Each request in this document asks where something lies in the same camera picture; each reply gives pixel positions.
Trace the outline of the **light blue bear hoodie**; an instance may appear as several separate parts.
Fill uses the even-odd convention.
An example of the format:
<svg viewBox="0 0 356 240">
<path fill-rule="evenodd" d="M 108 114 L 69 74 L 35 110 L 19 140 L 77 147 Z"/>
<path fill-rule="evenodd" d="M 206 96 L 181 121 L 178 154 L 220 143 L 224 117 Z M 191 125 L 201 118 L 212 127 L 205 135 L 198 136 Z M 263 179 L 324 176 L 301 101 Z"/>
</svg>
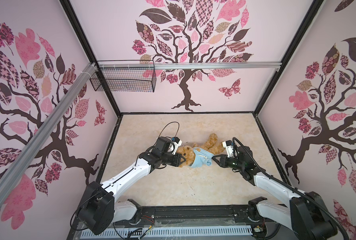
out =
<svg viewBox="0 0 356 240">
<path fill-rule="evenodd" d="M 211 166 L 212 165 L 212 157 L 214 154 L 206 151 L 202 148 L 193 148 L 195 158 L 193 163 L 190 165 L 191 168 L 200 168 L 202 166 Z"/>
</svg>

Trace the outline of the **brown plush teddy bear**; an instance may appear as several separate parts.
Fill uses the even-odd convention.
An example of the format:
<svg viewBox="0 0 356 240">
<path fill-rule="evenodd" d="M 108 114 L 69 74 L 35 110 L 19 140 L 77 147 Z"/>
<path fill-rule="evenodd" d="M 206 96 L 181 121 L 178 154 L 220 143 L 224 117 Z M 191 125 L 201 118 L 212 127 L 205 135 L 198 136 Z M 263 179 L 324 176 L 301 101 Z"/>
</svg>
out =
<svg viewBox="0 0 356 240">
<path fill-rule="evenodd" d="M 199 168 L 202 166 L 211 166 L 212 157 L 221 154 L 225 150 L 222 142 L 219 142 L 218 136 L 211 133 L 202 145 L 180 146 L 176 151 L 181 154 L 180 167 Z"/>
</svg>

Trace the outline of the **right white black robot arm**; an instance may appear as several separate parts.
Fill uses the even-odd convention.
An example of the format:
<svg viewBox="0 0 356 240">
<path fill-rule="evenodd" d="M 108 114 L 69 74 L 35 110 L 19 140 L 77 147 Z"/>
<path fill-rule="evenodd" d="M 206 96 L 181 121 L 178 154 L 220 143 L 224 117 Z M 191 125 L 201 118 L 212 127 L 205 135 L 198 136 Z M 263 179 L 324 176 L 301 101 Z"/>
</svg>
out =
<svg viewBox="0 0 356 240">
<path fill-rule="evenodd" d="M 250 200 L 250 221 L 273 220 L 292 230 L 300 240 L 326 240 L 337 235 L 338 224 L 317 193 L 297 190 L 268 174 L 256 163 L 249 148 L 228 146 L 227 154 L 212 159 L 219 167 L 232 169 L 280 201 L 273 204 L 266 197 Z"/>
</svg>

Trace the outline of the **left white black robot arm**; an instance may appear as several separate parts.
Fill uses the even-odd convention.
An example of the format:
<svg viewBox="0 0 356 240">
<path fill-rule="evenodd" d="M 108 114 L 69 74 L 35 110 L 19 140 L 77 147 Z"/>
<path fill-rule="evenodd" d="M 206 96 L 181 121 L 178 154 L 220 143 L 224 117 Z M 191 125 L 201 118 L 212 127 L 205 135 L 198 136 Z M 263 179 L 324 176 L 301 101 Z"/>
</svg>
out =
<svg viewBox="0 0 356 240">
<path fill-rule="evenodd" d="M 180 166 L 182 155 L 178 154 L 177 150 L 181 144 L 173 142 L 161 149 L 151 147 L 115 177 L 103 183 L 90 183 L 83 193 L 74 216 L 95 235 L 101 234 L 114 222 L 133 219 L 139 207 L 130 201 L 118 204 L 119 197 L 161 165 Z"/>
</svg>

